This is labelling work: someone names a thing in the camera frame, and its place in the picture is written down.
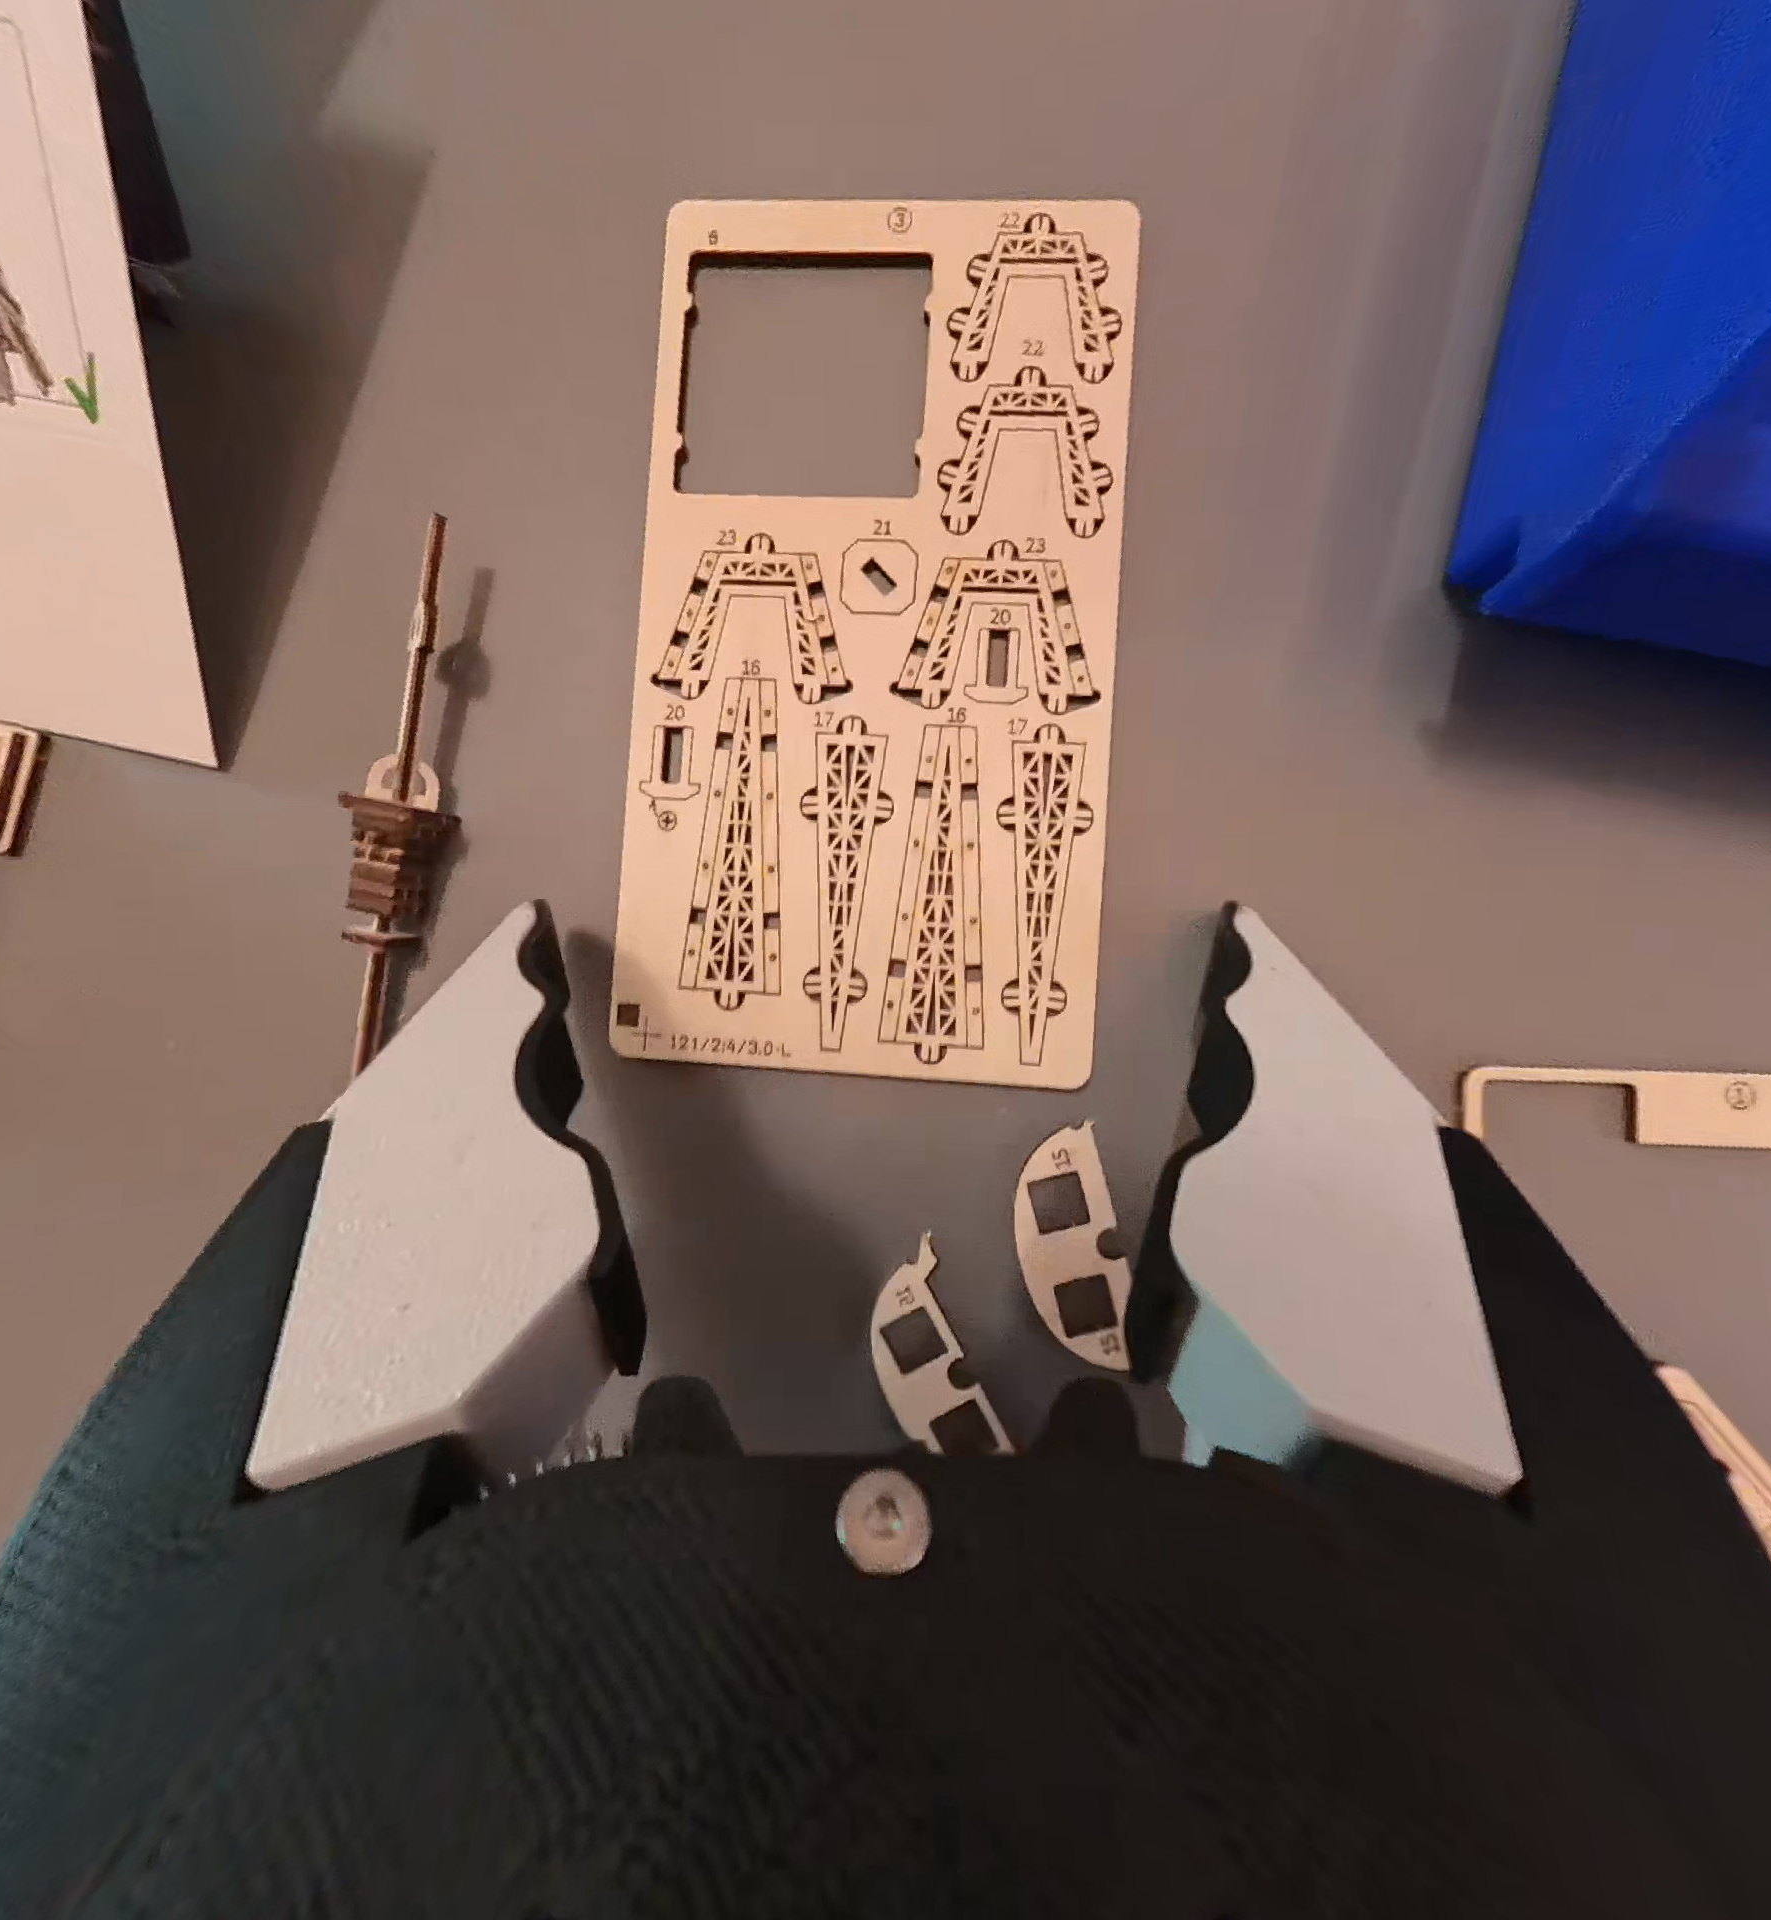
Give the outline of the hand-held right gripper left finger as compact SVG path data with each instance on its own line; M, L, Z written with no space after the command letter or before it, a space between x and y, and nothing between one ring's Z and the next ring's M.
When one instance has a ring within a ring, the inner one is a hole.
M424 1442L489 1484L566 1460L647 1303L584 1094L551 908L515 905L327 1113L249 1483Z

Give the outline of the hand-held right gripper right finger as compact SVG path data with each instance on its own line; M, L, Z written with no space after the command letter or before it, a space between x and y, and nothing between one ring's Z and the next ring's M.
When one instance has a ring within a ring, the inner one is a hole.
M1239 902L1215 919L1186 1112L1125 1318L1181 1460L1301 1471L1336 1445L1510 1494L1522 1460L1442 1117Z

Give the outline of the wooden tower spire model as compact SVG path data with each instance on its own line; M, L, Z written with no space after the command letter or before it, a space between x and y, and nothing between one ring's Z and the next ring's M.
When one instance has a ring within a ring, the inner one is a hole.
M424 694L439 646L442 566L447 517L427 524L407 639L407 670L392 754L371 763L361 791L343 791L352 860L343 939L365 955L349 1079L357 1079L387 1040L392 959L422 941L439 859L460 818L442 806L442 778L421 759Z

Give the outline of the punched-out wooden parts sheet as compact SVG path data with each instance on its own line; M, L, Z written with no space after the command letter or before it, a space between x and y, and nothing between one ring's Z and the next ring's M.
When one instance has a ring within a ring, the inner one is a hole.
M1575 1065L1477 1065L1459 1079L1459 1125L1486 1136L1500 1088L1588 1088L1625 1097L1626 1138L1650 1149L1770 1150L1771 1072Z

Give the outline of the small curved wooden piece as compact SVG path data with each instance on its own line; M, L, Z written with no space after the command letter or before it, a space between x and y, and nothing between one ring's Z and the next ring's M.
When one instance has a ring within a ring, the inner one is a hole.
M870 1323L874 1374L902 1436L943 1456L1014 1452L1013 1437L938 1303L932 1237L878 1294Z
M1043 1326L1068 1355L1125 1374L1130 1265L1091 1120L1046 1138L1014 1191L1019 1270Z

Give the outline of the folded instruction leaflet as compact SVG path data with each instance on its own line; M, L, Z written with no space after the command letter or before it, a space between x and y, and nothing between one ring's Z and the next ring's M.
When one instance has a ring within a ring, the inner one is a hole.
M0 722L219 764L86 4L0 4Z

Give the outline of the tagged blue plastic bin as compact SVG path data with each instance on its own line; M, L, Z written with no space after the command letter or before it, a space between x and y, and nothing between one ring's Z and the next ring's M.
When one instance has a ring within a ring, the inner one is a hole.
M1771 667L1771 1L1574 6L1447 580Z

